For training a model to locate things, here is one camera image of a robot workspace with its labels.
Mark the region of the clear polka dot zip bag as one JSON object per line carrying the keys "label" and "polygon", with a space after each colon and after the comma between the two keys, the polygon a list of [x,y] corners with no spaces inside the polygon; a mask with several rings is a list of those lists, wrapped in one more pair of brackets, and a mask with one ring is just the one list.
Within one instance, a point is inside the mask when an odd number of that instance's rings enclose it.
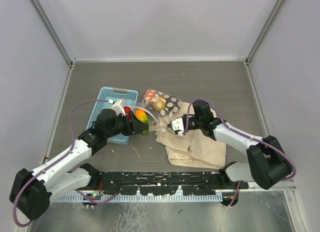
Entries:
{"label": "clear polka dot zip bag", "polygon": [[129,105],[138,120],[148,125],[148,131],[166,131],[169,120],[182,107],[177,96],[156,89],[148,89],[140,103]]}

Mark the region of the dark purple fake plum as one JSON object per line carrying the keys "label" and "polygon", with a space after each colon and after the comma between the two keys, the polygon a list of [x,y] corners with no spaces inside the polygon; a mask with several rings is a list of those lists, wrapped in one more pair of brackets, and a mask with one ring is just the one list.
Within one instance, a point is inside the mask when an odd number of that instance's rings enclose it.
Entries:
{"label": "dark purple fake plum", "polygon": [[164,95],[165,99],[165,112],[166,113],[176,113],[181,108],[183,102],[181,99],[170,96],[170,95]]}

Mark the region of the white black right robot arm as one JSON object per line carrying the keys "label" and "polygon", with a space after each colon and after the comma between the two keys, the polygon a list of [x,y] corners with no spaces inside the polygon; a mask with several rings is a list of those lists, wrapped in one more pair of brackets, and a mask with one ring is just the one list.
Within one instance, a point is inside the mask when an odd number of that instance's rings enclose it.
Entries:
{"label": "white black right robot arm", "polygon": [[254,136],[235,128],[206,100],[194,100],[188,109],[194,113],[186,112],[178,119],[179,135],[199,129],[204,136],[233,147],[247,158],[246,163],[231,162],[219,170],[223,188],[230,189],[237,182],[246,181],[268,190],[279,181],[295,177],[296,166],[275,137]]}

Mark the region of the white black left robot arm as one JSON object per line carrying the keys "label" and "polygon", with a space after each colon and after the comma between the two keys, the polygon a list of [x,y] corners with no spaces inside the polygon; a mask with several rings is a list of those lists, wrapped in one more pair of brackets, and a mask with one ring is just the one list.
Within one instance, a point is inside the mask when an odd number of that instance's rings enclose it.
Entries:
{"label": "white black left robot arm", "polygon": [[99,188],[102,175],[92,165],[85,163],[74,172],[69,170],[104,148],[109,138],[118,134],[136,135],[148,129],[148,116],[141,110],[133,112],[126,107],[123,114],[117,114],[113,109],[103,109],[92,126],[74,139],[66,150],[31,171],[23,168],[16,174],[9,196],[15,223],[23,226],[17,210],[33,221],[64,193],[83,187]]}

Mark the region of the red fake apple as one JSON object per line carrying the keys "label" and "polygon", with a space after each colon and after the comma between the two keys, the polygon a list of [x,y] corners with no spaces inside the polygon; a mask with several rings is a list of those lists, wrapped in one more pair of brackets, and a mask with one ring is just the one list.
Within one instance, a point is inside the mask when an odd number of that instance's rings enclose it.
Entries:
{"label": "red fake apple", "polygon": [[131,120],[131,111],[132,111],[131,108],[128,106],[125,106],[124,111],[125,111],[125,114],[126,114],[126,117],[128,118],[128,120]]}

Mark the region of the orange fake fruit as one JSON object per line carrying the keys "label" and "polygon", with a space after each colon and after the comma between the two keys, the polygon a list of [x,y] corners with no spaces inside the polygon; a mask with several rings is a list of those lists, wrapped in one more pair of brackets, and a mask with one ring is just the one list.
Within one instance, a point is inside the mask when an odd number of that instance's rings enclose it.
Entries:
{"label": "orange fake fruit", "polygon": [[153,90],[153,89],[149,89],[146,91],[142,102],[149,105],[149,104],[153,104],[154,102],[157,102],[159,99],[160,95],[158,93],[157,90]]}

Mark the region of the yellow fake lemon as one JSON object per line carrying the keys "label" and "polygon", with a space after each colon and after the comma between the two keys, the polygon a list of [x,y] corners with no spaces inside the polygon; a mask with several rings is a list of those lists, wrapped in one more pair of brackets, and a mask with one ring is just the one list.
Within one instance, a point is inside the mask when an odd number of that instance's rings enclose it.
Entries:
{"label": "yellow fake lemon", "polygon": [[166,107],[166,100],[163,97],[153,98],[152,106],[156,111],[164,110]]}

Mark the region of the green fake fruit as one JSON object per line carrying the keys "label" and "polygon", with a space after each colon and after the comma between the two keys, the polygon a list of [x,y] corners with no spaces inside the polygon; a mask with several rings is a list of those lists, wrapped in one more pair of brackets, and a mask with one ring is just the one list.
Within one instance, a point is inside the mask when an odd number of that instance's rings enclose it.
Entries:
{"label": "green fake fruit", "polygon": [[143,124],[145,124],[147,126],[147,129],[145,129],[144,131],[142,131],[140,133],[141,135],[146,136],[149,132],[149,119],[148,119],[146,112],[144,110],[137,109],[135,111],[135,116],[140,122],[142,122]]}

